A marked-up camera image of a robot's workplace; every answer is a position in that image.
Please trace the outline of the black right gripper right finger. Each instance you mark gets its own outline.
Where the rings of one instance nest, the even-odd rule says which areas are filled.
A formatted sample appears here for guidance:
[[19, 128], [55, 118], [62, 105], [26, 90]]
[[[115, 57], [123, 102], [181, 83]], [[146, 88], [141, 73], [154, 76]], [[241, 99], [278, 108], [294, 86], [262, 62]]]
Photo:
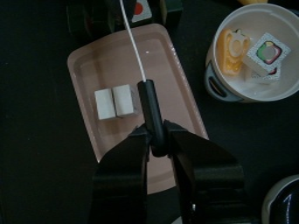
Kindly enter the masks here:
[[258, 224], [237, 158], [179, 124], [165, 123], [182, 224]]

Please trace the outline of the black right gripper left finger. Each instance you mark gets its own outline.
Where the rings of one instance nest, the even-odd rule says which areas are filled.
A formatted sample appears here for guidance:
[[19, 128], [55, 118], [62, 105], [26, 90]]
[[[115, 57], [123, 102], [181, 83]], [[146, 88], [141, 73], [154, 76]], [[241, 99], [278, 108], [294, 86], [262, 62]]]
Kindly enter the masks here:
[[141, 126], [100, 159], [92, 178], [88, 224], [146, 224], [150, 141]]

